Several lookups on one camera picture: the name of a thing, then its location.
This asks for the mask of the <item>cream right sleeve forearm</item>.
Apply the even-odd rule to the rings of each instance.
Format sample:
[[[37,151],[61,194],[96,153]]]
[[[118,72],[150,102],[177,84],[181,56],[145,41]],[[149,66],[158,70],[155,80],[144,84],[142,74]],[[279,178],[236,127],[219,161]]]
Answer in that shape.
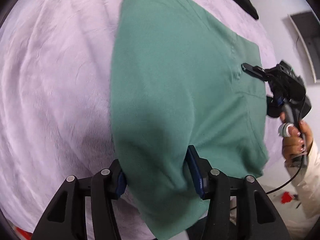
[[[302,222],[286,224],[292,239],[304,239],[319,219],[319,149],[312,143],[308,165],[292,181],[295,187],[305,219]]]

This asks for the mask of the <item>person's right hand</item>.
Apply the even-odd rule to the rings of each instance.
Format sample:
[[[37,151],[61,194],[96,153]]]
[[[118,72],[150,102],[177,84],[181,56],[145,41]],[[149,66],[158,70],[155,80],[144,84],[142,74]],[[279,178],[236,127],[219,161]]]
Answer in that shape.
[[[300,120],[299,128],[291,126],[288,132],[290,137],[283,138],[282,154],[286,165],[290,166],[293,158],[310,152],[313,144],[313,133],[304,120]]]

